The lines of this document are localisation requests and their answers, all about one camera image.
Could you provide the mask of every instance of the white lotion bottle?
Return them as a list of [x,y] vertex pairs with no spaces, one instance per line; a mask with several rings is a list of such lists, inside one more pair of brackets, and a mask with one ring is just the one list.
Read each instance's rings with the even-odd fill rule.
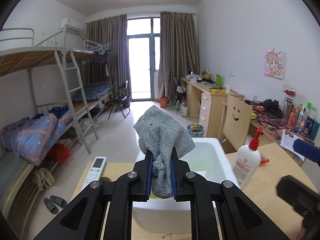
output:
[[259,127],[256,135],[251,139],[250,144],[242,145],[237,151],[236,158],[231,166],[240,189],[244,189],[253,174],[260,165],[260,152],[257,150],[259,146],[259,136],[263,127]]

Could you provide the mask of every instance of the wall socket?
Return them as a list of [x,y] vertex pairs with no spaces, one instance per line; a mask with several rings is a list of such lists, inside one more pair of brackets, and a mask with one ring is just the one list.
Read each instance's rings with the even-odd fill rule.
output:
[[297,88],[296,88],[296,87],[289,86],[289,90],[290,90],[290,91],[294,91],[294,92],[296,92],[296,93],[297,93]]
[[236,74],[235,74],[235,72],[234,72],[234,71],[229,70],[229,76],[230,76],[230,77],[234,77],[234,76],[236,76]]
[[282,91],[286,91],[286,90],[289,90],[289,87],[290,85],[289,84],[283,84],[283,88],[282,88]]
[[297,88],[296,88],[296,87],[291,86],[290,84],[283,84],[282,91],[286,91],[286,90],[294,91],[294,92],[296,92],[296,93],[297,93]]

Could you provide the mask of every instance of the window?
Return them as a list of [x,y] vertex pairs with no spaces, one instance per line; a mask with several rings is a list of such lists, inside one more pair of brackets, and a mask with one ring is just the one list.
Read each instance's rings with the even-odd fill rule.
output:
[[160,18],[128,20],[127,39],[133,100],[154,98],[154,73],[160,65]]
[[151,33],[151,19],[128,20],[127,36]]
[[160,18],[153,18],[153,33],[160,33]]
[[156,70],[159,70],[159,66],[160,66],[160,37],[155,37],[155,61],[156,61]]

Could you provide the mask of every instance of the gray towel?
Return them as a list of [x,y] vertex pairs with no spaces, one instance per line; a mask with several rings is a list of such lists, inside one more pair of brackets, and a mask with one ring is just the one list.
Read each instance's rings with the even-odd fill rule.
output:
[[171,152],[175,147],[178,158],[190,152],[195,144],[186,130],[173,117],[156,106],[149,108],[134,125],[139,135],[139,147],[153,154],[152,193],[159,198],[172,197]]

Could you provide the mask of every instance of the metal ladder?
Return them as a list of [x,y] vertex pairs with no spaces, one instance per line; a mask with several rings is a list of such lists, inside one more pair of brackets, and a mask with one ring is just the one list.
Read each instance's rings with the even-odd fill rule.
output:
[[[67,95],[67,101],[68,101],[68,107],[69,109],[71,110],[72,112],[72,118],[73,118],[73,124],[74,124],[74,128],[75,128],[75,131],[76,131],[76,135],[77,135],[77,138],[79,139],[79,143],[80,145],[84,145],[85,148],[87,149],[88,153],[90,154],[91,153],[91,149],[89,148],[85,138],[84,138],[84,135],[88,132],[88,130],[92,127],[93,129],[93,132],[94,132],[94,135],[96,137],[97,140],[99,140],[99,136],[97,134],[97,131],[94,127],[94,122],[92,120],[92,117],[91,117],[91,114],[90,114],[90,109],[88,107],[88,103],[87,103],[87,99],[85,97],[85,93],[84,93],[84,88],[83,88],[83,84],[82,84],[82,79],[81,79],[81,74],[80,74],[80,70],[79,70],[79,67],[78,67],[78,64],[76,62],[76,59],[75,59],[75,56],[73,55],[73,52],[70,51],[70,56],[71,56],[71,59],[72,59],[72,62],[73,62],[73,65],[74,67],[71,67],[71,68],[67,68],[67,49],[66,48],[63,48],[61,50],[61,53],[62,53],[62,62],[60,61],[59,59],[59,55],[58,55],[58,52],[55,51],[54,52],[54,57],[57,61],[57,64],[58,64],[58,67],[59,67],[59,70],[60,70],[60,73],[61,73],[61,76],[62,76],[62,81],[63,81],[63,84],[64,84],[64,89],[65,89],[65,92],[66,92],[66,95]],[[69,87],[68,87],[68,81],[67,81],[67,78],[66,78],[66,71],[67,70],[71,70],[71,69],[76,69],[76,72],[77,72],[77,77],[78,77],[78,82],[79,82],[79,87],[75,88],[75,89],[71,89],[69,90]],[[80,124],[79,124],[79,119],[76,115],[76,112],[75,112],[75,109],[73,107],[73,103],[72,103],[72,99],[71,99],[71,95],[70,93],[74,92],[74,91],[77,91],[81,89],[81,94],[82,94],[82,99],[83,99],[83,103],[84,103],[84,107],[82,107],[78,112],[82,112],[84,110],[87,111],[87,115],[88,115],[88,118],[90,120],[90,125],[89,127],[82,132],[81,130],[81,127],[80,127]]]

